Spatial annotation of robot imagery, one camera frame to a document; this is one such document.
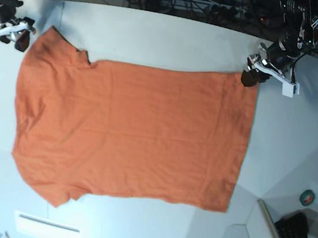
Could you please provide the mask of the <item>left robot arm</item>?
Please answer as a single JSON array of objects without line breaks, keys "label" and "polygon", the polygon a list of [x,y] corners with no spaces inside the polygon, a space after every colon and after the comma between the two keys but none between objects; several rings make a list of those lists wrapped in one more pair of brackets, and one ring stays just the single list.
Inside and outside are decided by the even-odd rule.
[{"label": "left robot arm", "polygon": [[317,0],[280,0],[286,30],[267,47],[260,43],[258,52],[249,55],[241,83],[253,87],[274,77],[282,84],[282,94],[293,97],[300,92],[295,64],[301,54],[315,49],[318,42]]}]

